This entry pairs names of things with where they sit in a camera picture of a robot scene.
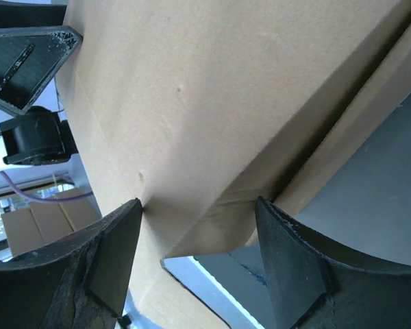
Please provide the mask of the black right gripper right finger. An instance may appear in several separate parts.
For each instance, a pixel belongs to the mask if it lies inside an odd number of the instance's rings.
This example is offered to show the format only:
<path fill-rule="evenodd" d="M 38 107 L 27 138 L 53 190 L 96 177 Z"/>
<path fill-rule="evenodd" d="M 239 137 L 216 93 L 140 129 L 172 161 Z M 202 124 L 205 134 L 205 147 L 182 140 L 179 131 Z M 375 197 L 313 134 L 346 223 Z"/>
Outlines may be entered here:
<path fill-rule="evenodd" d="M 277 328 L 411 328 L 411 266 L 347 247 L 256 201 Z"/>

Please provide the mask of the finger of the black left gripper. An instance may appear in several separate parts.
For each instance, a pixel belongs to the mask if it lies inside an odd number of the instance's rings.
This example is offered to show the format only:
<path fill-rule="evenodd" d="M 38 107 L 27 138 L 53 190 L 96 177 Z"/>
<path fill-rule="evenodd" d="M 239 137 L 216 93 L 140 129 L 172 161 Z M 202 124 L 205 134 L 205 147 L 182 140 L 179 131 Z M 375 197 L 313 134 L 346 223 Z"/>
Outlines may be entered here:
<path fill-rule="evenodd" d="M 65 14 L 65 5 L 0 1 L 0 28 L 60 26 Z"/>
<path fill-rule="evenodd" d="M 0 110 L 24 115 L 82 40 L 65 25 L 0 28 Z"/>

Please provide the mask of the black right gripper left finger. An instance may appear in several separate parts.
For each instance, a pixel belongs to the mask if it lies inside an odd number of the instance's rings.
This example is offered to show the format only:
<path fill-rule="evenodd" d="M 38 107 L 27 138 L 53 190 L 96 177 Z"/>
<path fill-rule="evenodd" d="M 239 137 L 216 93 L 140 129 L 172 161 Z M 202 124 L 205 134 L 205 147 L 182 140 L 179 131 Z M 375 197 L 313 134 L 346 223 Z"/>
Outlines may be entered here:
<path fill-rule="evenodd" d="M 140 234 L 131 199 L 56 242 L 0 262 L 0 328 L 114 328 Z"/>

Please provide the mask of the brown cardboard box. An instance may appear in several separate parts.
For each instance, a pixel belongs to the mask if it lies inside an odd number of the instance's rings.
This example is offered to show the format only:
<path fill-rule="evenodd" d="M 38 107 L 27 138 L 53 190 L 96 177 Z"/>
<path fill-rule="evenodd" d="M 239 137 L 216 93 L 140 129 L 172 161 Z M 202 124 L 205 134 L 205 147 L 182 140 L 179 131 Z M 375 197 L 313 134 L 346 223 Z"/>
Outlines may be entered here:
<path fill-rule="evenodd" d="M 70 1 L 56 78 L 99 208 L 145 207 L 129 287 L 163 328 L 224 328 L 164 269 L 297 214 L 411 91 L 411 1 Z"/>

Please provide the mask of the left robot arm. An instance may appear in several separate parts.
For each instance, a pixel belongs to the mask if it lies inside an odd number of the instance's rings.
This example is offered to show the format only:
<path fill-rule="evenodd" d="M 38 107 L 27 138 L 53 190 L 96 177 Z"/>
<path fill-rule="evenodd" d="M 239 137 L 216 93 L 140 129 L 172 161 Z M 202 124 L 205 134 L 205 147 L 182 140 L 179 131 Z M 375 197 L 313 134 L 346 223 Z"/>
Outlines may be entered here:
<path fill-rule="evenodd" d="M 65 5 L 0 1 L 0 172 L 67 162 L 77 147 L 66 120 L 36 101 L 83 38 Z"/>

